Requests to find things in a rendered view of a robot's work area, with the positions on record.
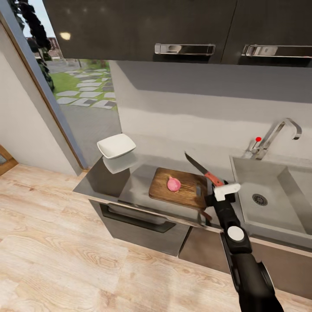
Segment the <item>vidalia onion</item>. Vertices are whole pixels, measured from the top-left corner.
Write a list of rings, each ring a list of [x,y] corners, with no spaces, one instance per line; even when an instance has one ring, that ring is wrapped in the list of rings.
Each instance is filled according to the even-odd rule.
[[[181,187],[181,182],[178,179],[174,179],[170,176],[168,181],[168,189],[171,192],[178,192]]]

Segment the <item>parer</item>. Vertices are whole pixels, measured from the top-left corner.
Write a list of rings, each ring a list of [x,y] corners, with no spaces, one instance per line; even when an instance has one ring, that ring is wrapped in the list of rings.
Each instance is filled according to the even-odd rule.
[[[212,175],[209,171],[207,171],[205,168],[203,168],[198,162],[196,162],[193,158],[191,158],[189,155],[186,154],[186,158],[188,159],[188,161],[194,166],[196,167],[198,170],[201,171],[201,173],[204,174],[204,177],[209,178],[212,183],[215,186],[223,186],[224,184],[217,179],[214,175]]]

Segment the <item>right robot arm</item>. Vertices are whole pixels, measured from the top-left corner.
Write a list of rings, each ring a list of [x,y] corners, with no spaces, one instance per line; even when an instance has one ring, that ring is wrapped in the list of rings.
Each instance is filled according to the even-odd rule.
[[[214,207],[224,232],[220,233],[229,272],[239,294],[241,312],[284,312],[275,296],[272,279],[262,262],[256,263],[247,233],[241,227],[234,209],[237,183],[215,186],[214,194],[206,195],[208,207]]]

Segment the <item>cutting board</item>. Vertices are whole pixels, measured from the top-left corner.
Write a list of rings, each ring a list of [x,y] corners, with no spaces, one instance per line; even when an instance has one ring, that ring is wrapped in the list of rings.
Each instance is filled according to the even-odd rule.
[[[181,182],[178,192],[171,192],[168,189],[170,176]],[[197,184],[201,185],[201,196],[196,195]],[[204,198],[208,195],[207,177],[159,167],[151,183],[149,195],[159,199],[205,209],[208,207]]]

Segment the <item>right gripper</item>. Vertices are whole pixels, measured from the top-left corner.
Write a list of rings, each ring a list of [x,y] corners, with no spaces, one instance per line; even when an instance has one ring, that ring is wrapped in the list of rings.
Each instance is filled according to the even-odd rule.
[[[214,210],[215,210],[217,216],[218,216],[218,213],[220,211],[223,211],[226,209],[234,211],[231,203],[235,202],[235,194],[225,195],[225,200],[224,201],[218,201],[218,202],[217,202],[214,194],[206,195],[204,198],[205,198],[206,205],[208,207],[214,207]]]

